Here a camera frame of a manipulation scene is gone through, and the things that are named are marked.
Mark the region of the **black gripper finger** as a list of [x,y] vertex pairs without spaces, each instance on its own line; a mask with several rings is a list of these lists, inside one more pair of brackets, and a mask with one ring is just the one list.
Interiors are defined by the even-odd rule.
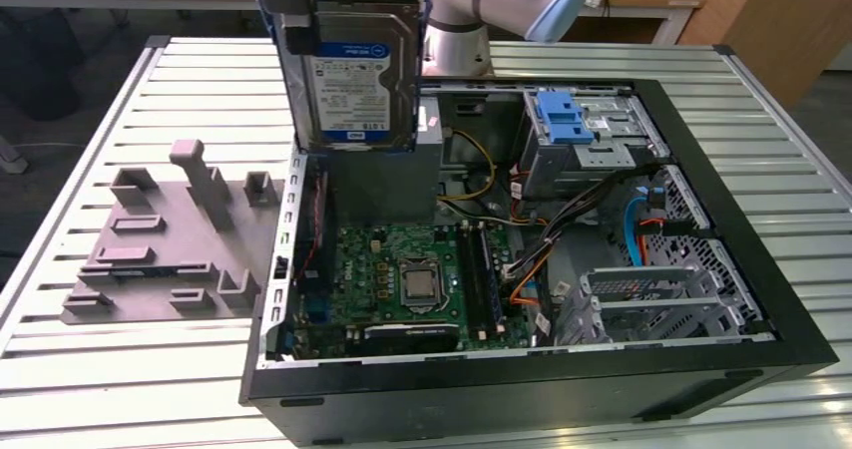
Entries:
[[319,47],[319,30],[316,15],[284,15],[285,46],[293,55],[313,55]]

